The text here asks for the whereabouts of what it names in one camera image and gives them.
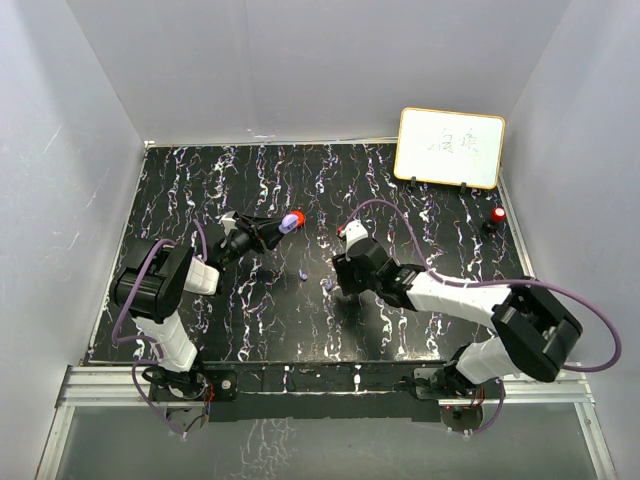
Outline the purple round earbud case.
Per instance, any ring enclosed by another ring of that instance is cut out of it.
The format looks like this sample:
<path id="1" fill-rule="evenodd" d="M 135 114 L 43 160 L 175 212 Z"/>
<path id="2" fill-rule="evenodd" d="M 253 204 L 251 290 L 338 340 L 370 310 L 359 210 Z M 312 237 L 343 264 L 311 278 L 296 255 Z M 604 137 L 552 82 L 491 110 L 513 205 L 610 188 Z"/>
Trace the purple round earbud case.
<path id="1" fill-rule="evenodd" d="M 298 223 L 298 216 L 295 213 L 289 213 L 281 220 L 278 230 L 283 235 L 287 235 L 297 229 Z"/>

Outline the red earbud charging case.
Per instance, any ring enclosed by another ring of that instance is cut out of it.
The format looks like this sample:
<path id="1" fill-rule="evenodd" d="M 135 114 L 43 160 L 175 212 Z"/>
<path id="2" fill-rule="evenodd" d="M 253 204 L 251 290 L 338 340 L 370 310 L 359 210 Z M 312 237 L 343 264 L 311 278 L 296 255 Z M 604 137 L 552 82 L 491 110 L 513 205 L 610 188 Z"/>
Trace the red earbud charging case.
<path id="1" fill-rule="evenodd" d="M 292 214 L 296 217 L 297 226 L 302 227 L 305 223 L 305 216 L 302 212 L 295 210 Z"/>

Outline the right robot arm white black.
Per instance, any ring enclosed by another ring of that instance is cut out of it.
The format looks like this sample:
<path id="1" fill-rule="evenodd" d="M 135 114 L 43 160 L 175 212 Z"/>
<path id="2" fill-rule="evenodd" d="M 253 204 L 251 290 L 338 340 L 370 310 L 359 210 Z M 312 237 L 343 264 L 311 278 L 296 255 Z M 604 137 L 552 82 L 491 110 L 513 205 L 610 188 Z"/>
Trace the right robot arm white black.
<path id="1" fill-rule="evenodd" d="M 583 332 L 544 287 L 443 284 L 420 265 L 397 263 L 372 238 L 356 241 L 332 265 L 345 295 L 372 291 L 391 307 L 443 313 L 493 331 L 489 340 L 460 347 L 428 377 L 413 379 L 414 390 L 466 397 L 489 380 L 519 373 L 551 383 Z"/>

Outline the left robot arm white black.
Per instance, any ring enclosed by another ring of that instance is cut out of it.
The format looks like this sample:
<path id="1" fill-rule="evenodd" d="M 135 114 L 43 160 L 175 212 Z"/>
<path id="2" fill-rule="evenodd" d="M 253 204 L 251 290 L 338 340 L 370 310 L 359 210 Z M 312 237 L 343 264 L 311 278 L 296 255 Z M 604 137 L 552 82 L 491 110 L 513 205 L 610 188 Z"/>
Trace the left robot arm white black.
<path id="1" fill-rule="evenodd" d="M 202 226 L 196 226 L 201 254 L 169 239 L 138 241 L 110 285 L 109 299 L 120 308 L 112 343 L 146 342 L 156 360 L 145 367 L 143 378 L 185 400 L 209 397 L 215 386 L 180 318 L 183 294 L 216 295 L 230 263 L 249 252 L 273 250 L 285 235 L 304 225 L 304 215 L 292 211 L 272 219 L 231 211 L 220 223 L 224 234 L 211 245 Z"/>

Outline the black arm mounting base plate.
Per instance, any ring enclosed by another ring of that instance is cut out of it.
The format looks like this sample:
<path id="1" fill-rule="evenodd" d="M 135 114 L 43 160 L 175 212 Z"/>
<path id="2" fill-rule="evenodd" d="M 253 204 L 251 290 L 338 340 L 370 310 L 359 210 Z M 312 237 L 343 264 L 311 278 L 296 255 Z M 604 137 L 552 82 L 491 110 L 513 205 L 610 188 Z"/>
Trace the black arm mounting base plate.
<path id="1" fill-rule="evenodd" d="M 478 386 L 445 378 L 441 362 L 200 364 L 193 373 L 147 367 L 152 399 L 201 406 L 209 422 L 263 419 L 408 418 L 477 428 L 499 400 L 494 379 Z"/>

